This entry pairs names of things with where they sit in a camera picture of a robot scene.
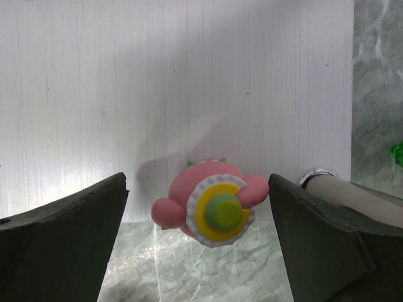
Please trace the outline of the pink toy with green hat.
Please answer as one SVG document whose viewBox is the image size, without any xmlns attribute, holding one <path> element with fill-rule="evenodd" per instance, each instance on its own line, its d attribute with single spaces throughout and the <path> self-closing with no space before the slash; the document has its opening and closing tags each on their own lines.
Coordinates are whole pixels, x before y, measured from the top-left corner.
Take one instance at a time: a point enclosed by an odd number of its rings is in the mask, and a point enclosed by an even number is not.
<svg viewBox="0 0 403 302">
<path fill-rule="evenodd" d="M 269 190 L 267 178 L 245 176 L 225 158 L 189 161 L 150 215 L 159 227 L 178 228 L 206 247 L 232 245 L 255 221 L 255 207 Z"/>
</svg>

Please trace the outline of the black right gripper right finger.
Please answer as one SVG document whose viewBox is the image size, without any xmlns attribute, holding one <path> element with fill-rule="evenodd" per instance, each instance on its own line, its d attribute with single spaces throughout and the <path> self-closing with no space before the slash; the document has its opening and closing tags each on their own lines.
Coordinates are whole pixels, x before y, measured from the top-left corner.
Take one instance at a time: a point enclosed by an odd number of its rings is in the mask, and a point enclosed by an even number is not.
<svg viewBox="0 0 403 302">
<path fill-rule="evenodd" d="M 269 179 L 295 301 L 401 301 L 402 200 L 319 174 Z"/>
</svg>

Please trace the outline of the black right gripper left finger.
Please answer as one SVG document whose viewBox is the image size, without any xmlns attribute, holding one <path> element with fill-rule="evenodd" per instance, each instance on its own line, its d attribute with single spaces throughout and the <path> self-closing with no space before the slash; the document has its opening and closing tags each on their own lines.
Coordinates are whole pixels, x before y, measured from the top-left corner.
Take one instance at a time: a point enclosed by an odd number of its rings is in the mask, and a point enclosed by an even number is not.
<svg viewBox="0 0 403 302">
<path fill-rule="evenodd" d="M 120 172 L 1 219 L 1 301 L 96 301 L 128 198 Z"/>
</svg>

